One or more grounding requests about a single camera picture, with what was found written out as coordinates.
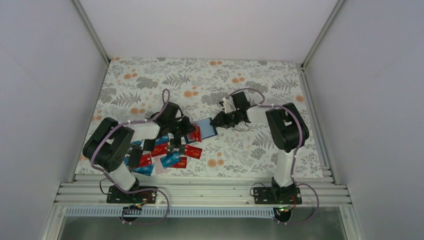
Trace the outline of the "blue leather card holder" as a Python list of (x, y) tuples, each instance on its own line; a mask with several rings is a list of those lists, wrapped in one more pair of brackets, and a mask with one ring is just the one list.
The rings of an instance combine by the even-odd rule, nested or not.
[[(210, 117), (191, 122), (193, 125), (197, 125), (197, 126), (200, 127), (202, 141), (207, 139), (207, 138), (211, 138), (211, 137), (218, 135), (217, 129), (215, 127), (211, 126), (211, 122), (212, 122), (212, 118), (210, 118)], [(197, 141), (189, 142), (187, 136), (188, 135), (186, 135), (184, 137), (185, 142), (187, 144), (197, 142)]]

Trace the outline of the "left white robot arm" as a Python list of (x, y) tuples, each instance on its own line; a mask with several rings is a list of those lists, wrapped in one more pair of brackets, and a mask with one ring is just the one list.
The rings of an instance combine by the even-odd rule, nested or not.
[(144, 120), (118, 122), (106, 117), (82, 148), (82, 155), (91, 166), (102, 172), (119, 190), (119, 196), (131, 203), (139, 197), (137, 178), (124, 163), (132, 142), (141, 140), (147, 151), (154, 150), (156, 139), (173, 135), (177, 144), (181, 138), (196, 130), (181, 108), (173, 102), (165, 102), (159, 112)]

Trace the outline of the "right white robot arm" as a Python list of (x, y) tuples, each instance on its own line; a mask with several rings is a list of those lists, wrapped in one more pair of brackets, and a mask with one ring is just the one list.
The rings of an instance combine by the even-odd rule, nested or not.
[(211, 120), (216, 128), (232, 128), (241, 122), (262, 123), (269, 127), (278, 149), (276, 171), (272, 177), (271, 198), (278, 204), (290, 197), (288, 187), (296, 186), (294, 170), (298, 151), (310, 137), (309, 129), (293, 102), (279, 104), (251, 104), (242, 91), (233, 92), (219, 103), (222, 110)]

